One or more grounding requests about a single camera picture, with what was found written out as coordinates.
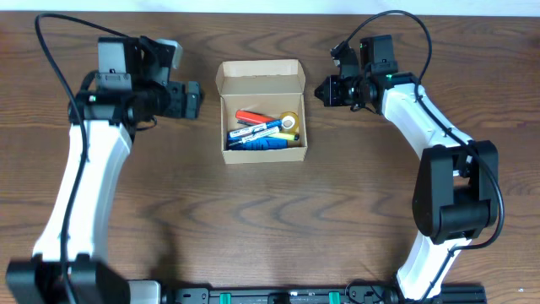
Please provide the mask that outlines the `yellow highlighter pen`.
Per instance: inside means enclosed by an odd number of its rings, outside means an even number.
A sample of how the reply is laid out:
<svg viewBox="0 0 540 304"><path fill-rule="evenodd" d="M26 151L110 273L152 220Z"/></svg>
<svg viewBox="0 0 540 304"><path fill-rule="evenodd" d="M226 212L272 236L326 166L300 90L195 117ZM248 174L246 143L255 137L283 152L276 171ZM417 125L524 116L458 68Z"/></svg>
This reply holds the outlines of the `yellow highlighter pen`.
<svg viewBox="0 0 540 304"><path fill-rule="evenodd" d="M296 141L300 139L297 133L273 133L269 135L270 138L284 139L288 141Z"/></svg>

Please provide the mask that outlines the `blue plastic holder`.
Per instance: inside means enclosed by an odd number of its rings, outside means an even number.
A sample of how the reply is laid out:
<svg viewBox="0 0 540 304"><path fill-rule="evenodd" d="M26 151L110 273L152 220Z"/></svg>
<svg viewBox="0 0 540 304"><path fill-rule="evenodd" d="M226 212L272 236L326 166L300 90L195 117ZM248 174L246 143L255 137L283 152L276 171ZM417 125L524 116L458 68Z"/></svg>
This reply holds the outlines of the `blue plastic holder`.
<svg viewBox="0 0 540 304"><path fill-rule="evenodd" d="M244 144L228 144L230 150L270 150L270 149L287 149L288 141L280 138L259 138Z"/></svg>

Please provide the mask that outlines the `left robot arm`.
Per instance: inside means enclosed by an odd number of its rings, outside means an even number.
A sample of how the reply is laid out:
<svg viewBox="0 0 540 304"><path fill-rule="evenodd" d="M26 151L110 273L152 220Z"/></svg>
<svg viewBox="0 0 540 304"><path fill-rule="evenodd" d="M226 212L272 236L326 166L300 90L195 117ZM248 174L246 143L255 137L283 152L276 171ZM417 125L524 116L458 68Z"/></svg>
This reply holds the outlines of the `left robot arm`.
<svg viewBox="0 0 540 304"><path fill-rule="evenodd" d="M6 283L19 303L160 303L161 284L112 270L108 224L122 166L137 133L159 117L195 119L202 91L170 72L176 41L102 37L98 67L68 108L69 153L51 217L27 260L9 263Z"/></svg>

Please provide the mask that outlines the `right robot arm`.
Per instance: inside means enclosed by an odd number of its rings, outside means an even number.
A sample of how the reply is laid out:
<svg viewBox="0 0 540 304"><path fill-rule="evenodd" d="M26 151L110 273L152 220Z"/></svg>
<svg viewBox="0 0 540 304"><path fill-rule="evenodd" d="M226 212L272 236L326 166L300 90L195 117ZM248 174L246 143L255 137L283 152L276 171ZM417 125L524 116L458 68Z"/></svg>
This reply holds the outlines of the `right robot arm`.
<svg viewBox="0 0 540 304"><path fill-rule="evenodd" d="M392 37L364 38L354 50L343 41L331 50L339 69L315 90L324 106L370 110L391 122L419 158L412 198L418 233L393 286L363 285L364 301L373 303L467 303L477 290L446 288L443 280L465 251L495 241L474 239L504 222L498 184L498 150L455 128L427 96L420 78L401 72Z"/></svg>

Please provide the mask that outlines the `black whiteboard marker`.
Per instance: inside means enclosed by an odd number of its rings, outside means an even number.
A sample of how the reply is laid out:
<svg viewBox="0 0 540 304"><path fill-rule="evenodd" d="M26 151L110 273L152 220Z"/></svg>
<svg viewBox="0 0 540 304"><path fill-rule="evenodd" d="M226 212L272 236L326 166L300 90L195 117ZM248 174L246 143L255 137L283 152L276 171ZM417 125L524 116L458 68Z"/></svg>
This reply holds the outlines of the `black whiteboard marker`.
<svg viewBox="0 0 540 304"><path fill-rule="evenodd" d="M241 137L240 139L230 141L228 143L228 146L229 147L235 147L235 146L238 146L238 145L246 144L248 142L252 142L252 141L255 141L257 139L264 138L264 137L267 137L269 135L278 133L279 131L280 131L279 127L268 128L268 129L253 133L251 135Z"/></svg>

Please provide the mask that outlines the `blue whiteboard marker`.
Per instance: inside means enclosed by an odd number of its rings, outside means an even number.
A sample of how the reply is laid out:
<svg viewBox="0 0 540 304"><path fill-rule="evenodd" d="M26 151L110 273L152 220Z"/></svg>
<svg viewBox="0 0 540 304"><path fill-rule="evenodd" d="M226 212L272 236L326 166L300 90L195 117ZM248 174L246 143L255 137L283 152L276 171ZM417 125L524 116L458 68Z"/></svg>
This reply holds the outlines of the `blue whiteboard marker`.
<svg viewBox="0 0 540 304"><path fill-rule="evenodd" d="M229 132L229 137L230 138L241 138L241 137L251 135L251 134L254 134L254 133L269 129L269 128L273 128L273 127L280 128L281 126L282 126L282 121L281 120L274 120L274 121L271 121L271 122L264 122L264 123L260 123L260 124L257 124L257 125L253 125L253 126L249 126L249 127L246 127L246 128L241 128L241 129L238 129L238 130L231 131L231 132Z"/></svg>

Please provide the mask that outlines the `yellow tape roll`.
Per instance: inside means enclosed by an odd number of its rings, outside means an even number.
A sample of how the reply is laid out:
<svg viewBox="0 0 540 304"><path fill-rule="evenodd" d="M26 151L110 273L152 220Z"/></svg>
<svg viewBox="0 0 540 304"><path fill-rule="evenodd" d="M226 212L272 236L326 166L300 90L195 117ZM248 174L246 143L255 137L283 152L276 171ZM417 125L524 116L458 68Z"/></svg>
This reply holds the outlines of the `yellow tape roll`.
<svg viewBox="0 0 540 304"><path fill-rule="evenodd" d="M280 115L279 120L282 123L282 130L285 133L297 132L300 120L299 120L298 115L295 112L292 112L292 111L283 112Z"/></svg>

